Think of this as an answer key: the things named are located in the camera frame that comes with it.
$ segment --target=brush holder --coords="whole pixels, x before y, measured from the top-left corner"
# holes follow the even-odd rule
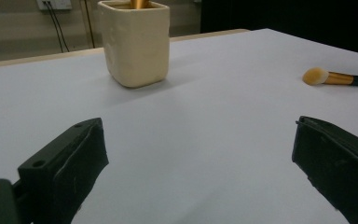
[[[109,73],[125,87],[137,88],[167,76],[170,8],[150,2],[131,9],[130,1],[98,3],[103,50]]]

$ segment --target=electrical outlet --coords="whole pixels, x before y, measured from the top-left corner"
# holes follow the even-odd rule
[[[40,10],[48,10],[48,7],[46,7],[44,2],[50,3],[53,9],[57,9],[57,10],[72,9],[71,0],[36,0],[37,6],[39,7]]]

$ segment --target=ceramic holder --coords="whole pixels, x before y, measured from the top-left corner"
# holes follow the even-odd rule
[[[167,76],[170,9],[150,2],[131,9],[130,1],[98,3],[103,49],[109,73],[125,87],[137,88]]]

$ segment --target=wall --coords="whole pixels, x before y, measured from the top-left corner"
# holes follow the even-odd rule
[[[56,11],[69,50],[92,48],[85,0],[72,0],[72,10]],[[94,46],[102,45],[97,0],[87,0]],[[200,4],[193,0],[156,0],[171,8],[170,36],[200,32]],[[56,30],[47,11],[35,0],[0,0],[0,61],[60,53]]]

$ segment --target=tan bristles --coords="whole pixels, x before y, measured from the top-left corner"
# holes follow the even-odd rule
[[[324,83],[328,76],[329,73],[326,70],[320,67],[314,67],[304,74],[303,81],[311,86],[318,85]]]

